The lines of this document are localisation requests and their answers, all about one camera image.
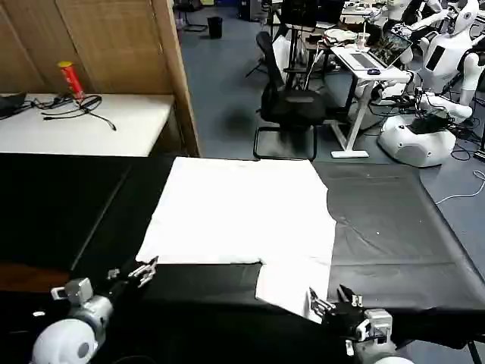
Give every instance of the chair leg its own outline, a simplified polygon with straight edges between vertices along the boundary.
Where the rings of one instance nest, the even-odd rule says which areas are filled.
[[[251,74],[252,74],[254,71],[256,71],[256,70],[259,68],[259,66],[261,66],[261,62],[258,62],[258,64],[257,64],[256,66],[254,66],[254,67],[253,67],[253,68],[250,70],[250,72],[248,72],[248,73],[247,73],[247,74],[246,74],[244,77],[245,77],[245,78],[248,78],[249,76],[251,76]]]
[[[318,153],[318,127],[316,125],[312,126],[313,128],[313,155],[309,159],[310,162],[313,162],[315,158],[317,158]]]
[[[259,141],[259,134],[261,132],[277,132],[279,133],[281,131],[280,127],[259,127],[256,129],[255,133],[255,140],[252,146],[252,154],[254,155],[255,158],[257,159],[277,159],[277,160],[289,160],[289,161],[306,161],[309,160],[312,162],[315,158],[317,158],[317,153],[318,153],[318,127],[316,126],[311,126],[313,128],[313,154],[311,155],[310,158],[291,158],[291,157],[279,157],[279,156],[273,156],[273,155],[260,155],[258,153],[258,141]]]

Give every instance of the wooden partition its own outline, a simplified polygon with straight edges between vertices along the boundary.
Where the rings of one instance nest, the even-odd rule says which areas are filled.
[[[169,0],[0,0],[0,92],[67,91],[72,61],[88,93],[174,94],[187,152],[199,155]]]

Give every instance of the monitor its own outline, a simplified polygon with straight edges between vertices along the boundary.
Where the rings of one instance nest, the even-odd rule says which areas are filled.
[[[380,63],[389,67],[404,51],[411,46],[412,42],[391,30],[387,30],[379,41],[369,49]]]
[[[337,24],[344,4],[344,0],[318,0],[317,21]]]

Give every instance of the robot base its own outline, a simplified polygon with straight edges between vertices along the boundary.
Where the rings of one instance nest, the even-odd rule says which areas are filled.
[[[377,142],[395,160],[415,167],[441,165],[455,147],[456,137],[448,130],[414,134],[406,125],[414,115],[393,116],[382,127]]]

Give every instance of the red can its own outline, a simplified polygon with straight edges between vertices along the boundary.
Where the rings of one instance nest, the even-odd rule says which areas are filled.
[[[76,101],[81,102],[86,97],[86,94],[83,91],[83,87],[81,86],[81,82],[79,82],[79,78],[77,78],[76,71],[74,70],[73,62],[63,61],[58,63],[59,68],[61,69],[64,78],[69,84],[70,91],[73,93],[74,98]]]

